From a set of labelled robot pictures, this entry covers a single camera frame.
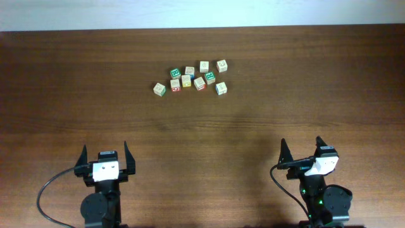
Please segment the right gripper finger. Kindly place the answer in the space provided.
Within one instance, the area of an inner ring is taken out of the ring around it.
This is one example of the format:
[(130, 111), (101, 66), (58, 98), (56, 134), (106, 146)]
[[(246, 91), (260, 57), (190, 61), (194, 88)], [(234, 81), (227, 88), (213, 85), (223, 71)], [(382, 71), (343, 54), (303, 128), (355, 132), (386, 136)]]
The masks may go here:
[(278, 159), (278, 164), (281, 165), (281, 164), (289, 163), (289, 162), (292, 162), (293, 160), (294, 159), (291, 155), (287, 142), (284, 138), (282, 138), (281, 145), (280, 145), (280, 156)]
[(317, 136), (316, 137), (316, 147), (320, 148), (320, 147), (325, 147), (325, 146), (327, 146), (326, 142), (320, 136)]

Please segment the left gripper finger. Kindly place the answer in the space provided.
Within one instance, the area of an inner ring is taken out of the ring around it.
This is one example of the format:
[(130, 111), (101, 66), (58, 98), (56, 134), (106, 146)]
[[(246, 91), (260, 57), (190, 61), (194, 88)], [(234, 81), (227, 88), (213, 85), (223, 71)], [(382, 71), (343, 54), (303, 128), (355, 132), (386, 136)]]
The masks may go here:
[(84, 168), (88, 165), (87, 162), (87, 147), (86, 145), (83, 146), (82, 152), (75, 164), (75, 168)]
[(126, 170), (128, 175), (134, 175), (136, 173), (136, 164), (135, 164), (135, 159), (132, 156), (127, 142), (124, 141), (124, 151), (125, 151), (125, 159), (126, 159)]

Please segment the wooden block red side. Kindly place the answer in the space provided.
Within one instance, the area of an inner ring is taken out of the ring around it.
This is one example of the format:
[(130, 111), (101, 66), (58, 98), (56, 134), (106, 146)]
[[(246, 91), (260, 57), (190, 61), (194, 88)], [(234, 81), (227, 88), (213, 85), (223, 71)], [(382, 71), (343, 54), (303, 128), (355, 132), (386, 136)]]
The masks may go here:
[(170, 81), (171, 91), (177, 92), (181, 90), (180, 80), (179, 79), (172, 79)]

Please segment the wooden block yellow side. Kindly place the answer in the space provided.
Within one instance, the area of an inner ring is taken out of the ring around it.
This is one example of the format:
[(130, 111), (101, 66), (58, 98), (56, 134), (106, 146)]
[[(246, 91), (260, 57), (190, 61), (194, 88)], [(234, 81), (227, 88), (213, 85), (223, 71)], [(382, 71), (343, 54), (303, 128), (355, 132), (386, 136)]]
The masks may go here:
[(182, 81), (182, 87), (190, 87), (192, 84), (190, 75), (182, 75), (181, 81)]

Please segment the wooden block red edge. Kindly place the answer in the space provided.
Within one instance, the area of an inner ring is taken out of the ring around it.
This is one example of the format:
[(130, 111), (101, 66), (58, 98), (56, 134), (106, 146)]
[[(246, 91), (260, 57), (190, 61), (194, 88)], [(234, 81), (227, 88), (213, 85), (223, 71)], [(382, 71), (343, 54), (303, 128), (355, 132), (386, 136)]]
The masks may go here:
[(194, 86), (200, 91), (206, 88), (206, 83), (202, 77), (198, 77), (194, 80)]

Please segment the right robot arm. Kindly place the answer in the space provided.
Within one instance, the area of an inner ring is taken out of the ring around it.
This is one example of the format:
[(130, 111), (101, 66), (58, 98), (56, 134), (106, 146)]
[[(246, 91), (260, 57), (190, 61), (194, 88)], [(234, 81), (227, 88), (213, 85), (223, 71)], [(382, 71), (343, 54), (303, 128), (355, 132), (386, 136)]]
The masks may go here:
[(280, 156), (275, 168), (286, 170), (288, 180), (300, 181), (299, 192), (304, 203), (307, 220), (300, 221), (299, 227), (343, 227), (349, 220), (352, 192), (345, 187), (327, 185), (325, 176), (331, 174), (339, 160), (338, 152), (316, 137), (314, 155), (295, 160), (285, 139), (280, 143)]

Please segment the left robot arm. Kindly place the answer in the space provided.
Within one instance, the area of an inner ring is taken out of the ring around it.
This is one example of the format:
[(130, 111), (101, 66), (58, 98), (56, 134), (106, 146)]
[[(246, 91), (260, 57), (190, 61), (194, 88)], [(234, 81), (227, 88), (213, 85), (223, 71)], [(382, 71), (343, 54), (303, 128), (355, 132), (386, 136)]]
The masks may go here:
[(120, 184), (136, 173), (135, 159), (127, 143), (124, 144), (126, 168), (121, 169), (117, 151), (102, 151), (96, 161), (87, 160), (87, 148), (74, 166), (74, 174), (83, 178), (87, 187), (94, 192), (86, 196), (80, 206), (80, 213), (86, 228), (122, 228)]

